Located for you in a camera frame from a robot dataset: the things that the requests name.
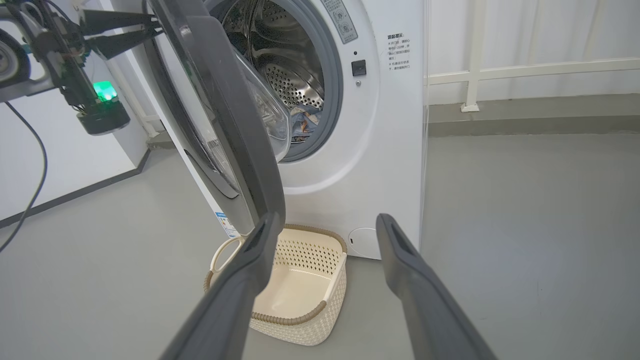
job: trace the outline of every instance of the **washing machine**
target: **washing machine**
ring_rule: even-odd
[[[149,2],[164,34],[136,53],[140,80],[230,236],[273,211],[379,259],[374,225],[389,213],[419,248],[425,4]],[[256,102],[260,91],[278,104]],[[307,117],[274,141],[262,110]]]

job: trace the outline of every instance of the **gray floor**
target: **gray floor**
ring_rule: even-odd
[[[636,358],[639,183],[636,135],[430,139],[422,253],[502,359]],[[154,151],[0,254],[0,358],[156,358],[225,238],[177,153]],[[244,358],[412,358],[380,263],[347,270],[329,339],[250,331]]]

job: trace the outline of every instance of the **laundry basket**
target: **laundry basket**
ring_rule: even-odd
[[[216,251],[205,279],[209,289],[220,268],[222,250],[242,237],[226,241]],[[249,326],[264,334],[300,345],[317,345],[331,333],[347,287],[347,248],[335,233],[300,225],[285,225],[278,236],[267,287],[256,298]]]

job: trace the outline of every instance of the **warning label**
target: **warning label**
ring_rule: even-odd
[[[351,17],[347,12],[347,8],[344,7],[342,0],[322,0],[324,8],[329,13],[329,16],[333,20],[342,43],[346,44],[350,41],[354,41],[358,38],[356,28],[353,27]]]
[[[229,219],[227,219],[227,216],[224,213],[216,213],[216,216],[218,217],[218,220],[220,220],[222,228],[227,232],[227,235],[230,238],[240,236],[240,233],[235,229],[233,225],[231,225],[231,222],[229,221]]]
[[[387,56],[389,70],[409,69],[409,53],[411,52],[411,40],[404,34],[387,35]]]

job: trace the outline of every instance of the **railing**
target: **railing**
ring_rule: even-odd
[[[586,45],[582,54],[582,61],[533,64],[534,55],[538,45],[538,35],[540,33],[541,14],[545,5],[545,0],[538,0],[536,14],[534,16],[531,42],[529,44],[527,65],[481,69],[486,20],[486,0],[475,0],[469,70],[425,76],[424,84],[426,86],[448,83],[468,83],[467,97],[466,101],[462,104],[461,111],[471,112],[479,111],[477,95],[478,83],[480,80],[519,78],[522,76],[572,74],[578,72],[640,69],[640,58],[591,60],[595,33],[598,31],[602,21],[602,8],[604,2],[605,0],[597,0],[596,2],[596,8],[593,12],[593,17],[591,18],[591,25],[589,27]]]

